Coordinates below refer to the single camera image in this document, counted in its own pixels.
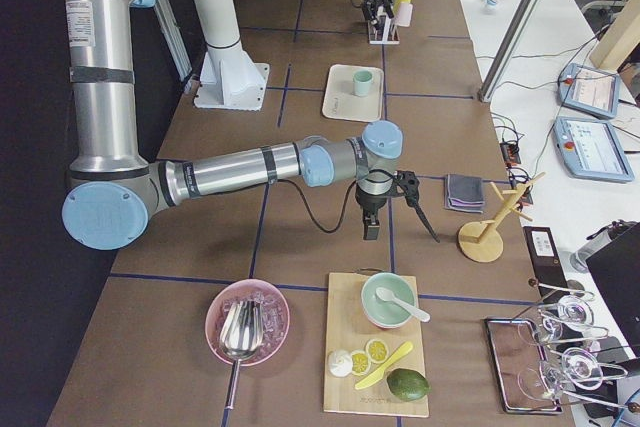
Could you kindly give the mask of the near teach pendant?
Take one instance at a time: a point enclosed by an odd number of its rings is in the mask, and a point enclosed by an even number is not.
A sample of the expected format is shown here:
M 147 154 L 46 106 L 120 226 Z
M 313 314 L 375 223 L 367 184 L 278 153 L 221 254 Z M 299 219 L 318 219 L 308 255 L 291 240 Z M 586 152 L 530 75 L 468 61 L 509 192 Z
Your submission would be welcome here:
M 608 121 L 557 117 L 553 132 L 560 156 L 572 177 L 615 183 L 628 183 L 635 179 Z

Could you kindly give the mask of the bamboo cutting board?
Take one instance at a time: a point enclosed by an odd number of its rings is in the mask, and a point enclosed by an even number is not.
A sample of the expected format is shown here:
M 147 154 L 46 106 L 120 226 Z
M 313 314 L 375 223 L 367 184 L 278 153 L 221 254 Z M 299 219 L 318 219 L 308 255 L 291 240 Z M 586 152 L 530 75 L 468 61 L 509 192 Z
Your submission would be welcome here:
M 369 278 L 356 273 L 331 273 L 328 281 L 323 410 L 331 413 L 427 418 L 428 397 L 404 401 L 385 377 L 358 389 L 356 384 L 384 366 L 423 374 L 422 329 L 410 317 L 402 326 L 384 328 L 366 314 L 362 290 Z

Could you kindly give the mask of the grey folded cloth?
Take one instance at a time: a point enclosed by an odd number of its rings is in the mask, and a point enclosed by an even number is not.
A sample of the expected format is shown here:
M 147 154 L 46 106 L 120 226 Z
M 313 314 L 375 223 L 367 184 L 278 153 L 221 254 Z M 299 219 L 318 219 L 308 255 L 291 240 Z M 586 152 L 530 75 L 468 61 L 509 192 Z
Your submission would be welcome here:
M 459 212 L 482 213 L 485 207 L 482 179 L 475 176 L 447 174 L 444 207 Z

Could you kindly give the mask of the green cup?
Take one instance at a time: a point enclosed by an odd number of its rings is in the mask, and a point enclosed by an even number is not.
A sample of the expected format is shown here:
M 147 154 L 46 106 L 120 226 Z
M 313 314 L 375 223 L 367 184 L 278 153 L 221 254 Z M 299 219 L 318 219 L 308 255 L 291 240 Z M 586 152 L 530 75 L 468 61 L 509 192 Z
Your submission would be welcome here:
M 356 97 L 366 97 L 373 85 L 373 73 L 370 70 L 361 69 L 353 74 L 353 93 Z

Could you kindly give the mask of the wine glass rack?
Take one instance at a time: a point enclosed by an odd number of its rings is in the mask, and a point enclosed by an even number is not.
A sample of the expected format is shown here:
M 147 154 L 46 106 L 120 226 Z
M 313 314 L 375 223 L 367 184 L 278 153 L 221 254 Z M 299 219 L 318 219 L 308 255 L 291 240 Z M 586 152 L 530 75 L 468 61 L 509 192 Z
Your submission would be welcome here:
M 608 337 L 609 329 L 597 326 L 590 302 L 594 294 L 570 282 L 567 286 L 555 286 L 531 279 L 532 287 L 540 287 L 545 293 L 524 313 L 536 315 L 526 343 L 539 347 L 545 357 L 533 367 L 526 367 L 516 377 L 517 387 L 527 399 L 558 406 L 563 400 L 570 405 L 599 404 L 619 414 L 639 415 L 639 394 L 629 399 L 609 401 L 593 394 L 607 382 L 623 380 L 629 371 L 616 364 L 600 362 L 587 349 L 589 343 L 597 343 Z

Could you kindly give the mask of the cream rabbit tray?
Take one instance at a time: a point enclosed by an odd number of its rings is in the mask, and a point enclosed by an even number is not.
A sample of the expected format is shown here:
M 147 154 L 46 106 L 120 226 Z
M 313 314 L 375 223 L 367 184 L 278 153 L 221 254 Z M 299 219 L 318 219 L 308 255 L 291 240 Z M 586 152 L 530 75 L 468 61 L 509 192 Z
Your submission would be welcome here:
M 373 85 L 366 97 L 353 93 L 353 74 L 366 69 L 373 73 Z M 377 67 L 334 64 L 330 67 L 322 114 L 330 119 L 373 122 L 382 118 L 384 71 Z

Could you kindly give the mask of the white plastic spoon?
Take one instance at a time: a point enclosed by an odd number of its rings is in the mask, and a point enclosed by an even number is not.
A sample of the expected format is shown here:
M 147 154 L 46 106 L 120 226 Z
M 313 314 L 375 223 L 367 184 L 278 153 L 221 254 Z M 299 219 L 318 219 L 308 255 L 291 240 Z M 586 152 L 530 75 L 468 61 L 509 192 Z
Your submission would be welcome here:
M 404 309 L 405 311 L 407 311 L 411 316 L 415 317 L 416 319 L 418 319 L 420 322 L 429 322 L 431 320 L 431 316 L 429 313 L 427 313 L 426 311 L 416 307 L 415 305 L 412 305 L 402 299 L 400 299 L 399 297 L 397 297 L 395 295 L 395 293 L 386 287 L 377 287 L 375 290 L 376 296 L 385 302 L 391 302 L 394 303 L 396 305 L 398 305 L 399 307 L 401 307 L 402 309 Z

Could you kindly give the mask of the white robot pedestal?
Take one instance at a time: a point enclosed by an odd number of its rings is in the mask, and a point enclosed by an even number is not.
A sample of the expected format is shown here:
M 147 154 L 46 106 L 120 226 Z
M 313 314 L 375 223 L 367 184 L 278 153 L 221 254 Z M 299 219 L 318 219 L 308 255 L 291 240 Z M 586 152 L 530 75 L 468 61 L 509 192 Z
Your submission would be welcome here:
M 270 67 L 253 62 L 244 50 L 233 0 L 194 3 L 206 42 L 195 106 L 260 110 Z

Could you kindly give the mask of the avocado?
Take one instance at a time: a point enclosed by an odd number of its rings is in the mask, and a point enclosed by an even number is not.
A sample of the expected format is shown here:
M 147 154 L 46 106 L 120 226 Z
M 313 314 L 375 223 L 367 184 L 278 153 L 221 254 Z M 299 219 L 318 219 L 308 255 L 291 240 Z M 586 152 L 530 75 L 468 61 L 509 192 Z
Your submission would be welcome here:
M 394 369 L 387 375 L 386 382 L 390 392 L 404 402 L 422 399 L 431 390 L 424 375 L 412 369 Z

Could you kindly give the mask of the wooden mug tree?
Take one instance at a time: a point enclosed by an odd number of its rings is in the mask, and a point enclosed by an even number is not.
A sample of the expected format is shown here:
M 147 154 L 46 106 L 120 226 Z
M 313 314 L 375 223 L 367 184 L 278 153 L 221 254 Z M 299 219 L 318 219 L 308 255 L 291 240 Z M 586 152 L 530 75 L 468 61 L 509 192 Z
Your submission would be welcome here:
M 525 191 L 544 175 L 545 172 L 541 172 L 529 181 L 507 190 L 500 190 L 493 181 L 490 182 L 493 191 L 502 202 L 502 206 L 492 219 L 468 222 L 459 229 L 458 246 L 467 258 L 475 262 L 488 263 L 495 261 L 502 255 L 504 245 L 498 232 L 498 226 L 509 213 L 532 221 L 532 218 L 520 212 L 516 205 Z

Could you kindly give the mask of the pink cup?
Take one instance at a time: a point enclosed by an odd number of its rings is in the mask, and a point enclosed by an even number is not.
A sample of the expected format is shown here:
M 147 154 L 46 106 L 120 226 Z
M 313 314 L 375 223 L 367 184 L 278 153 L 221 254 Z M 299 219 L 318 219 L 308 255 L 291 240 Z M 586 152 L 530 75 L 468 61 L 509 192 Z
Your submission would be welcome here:
M 411 25 L 413 15 L 413 4 L 401 2 L 395 9 L 394 25 L 396 27 L 408 28 Z

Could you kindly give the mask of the metal scoop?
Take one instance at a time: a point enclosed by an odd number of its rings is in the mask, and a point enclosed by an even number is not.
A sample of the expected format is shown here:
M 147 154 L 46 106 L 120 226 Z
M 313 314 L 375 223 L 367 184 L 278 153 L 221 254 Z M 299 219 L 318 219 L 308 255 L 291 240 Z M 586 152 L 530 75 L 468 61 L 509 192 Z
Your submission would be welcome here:
M 262 305 L 254 300 L 234 303 L 227 314 L 219 337 L 221 349 L 232 360 L 226 409 L 234 408 L 241 363 L 254 356 L 262 343 Z

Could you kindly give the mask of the yellow plastic knife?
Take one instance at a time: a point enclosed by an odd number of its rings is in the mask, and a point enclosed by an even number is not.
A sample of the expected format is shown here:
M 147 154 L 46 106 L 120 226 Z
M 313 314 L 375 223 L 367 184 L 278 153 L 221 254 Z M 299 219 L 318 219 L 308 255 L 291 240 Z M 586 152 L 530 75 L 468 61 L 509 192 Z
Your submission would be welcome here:
M 364 379 L 358 381 L 355 384 L 354 388 L 356 390 L 364 390 L 380 382 L 384 378 L 386 370 L 400 359 L 406 357 L 409 353 L 412 352 L 413 349 L 413 343 L 411 341 L 405 341 L 372 373 L 368 374 Z

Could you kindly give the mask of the teach pendant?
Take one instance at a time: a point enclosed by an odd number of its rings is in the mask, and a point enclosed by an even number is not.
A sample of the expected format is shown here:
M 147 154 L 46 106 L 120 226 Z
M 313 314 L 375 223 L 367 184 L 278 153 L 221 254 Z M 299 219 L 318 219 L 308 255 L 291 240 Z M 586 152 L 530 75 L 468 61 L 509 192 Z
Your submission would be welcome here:
M 564 107 L 610 120 L 617 115 L 620 87 L 618 74 L 570 63 L 560 74 L 558 96 Z
M 553 132 L 560 156 L 572 177 L 615 183 L 628 183 L 635 179 L 608 121 L 557 117 Z

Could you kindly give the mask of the far teach pendant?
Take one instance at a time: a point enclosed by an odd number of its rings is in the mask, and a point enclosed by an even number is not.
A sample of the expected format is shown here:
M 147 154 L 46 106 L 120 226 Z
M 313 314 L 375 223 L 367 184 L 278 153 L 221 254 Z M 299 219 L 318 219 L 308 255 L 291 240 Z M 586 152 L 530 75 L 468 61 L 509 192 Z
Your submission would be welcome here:
M 560 74 L 558 96 L 564 107 L 610 120 L 617 115 L 620 87 L 618 74 L 570 63 Z

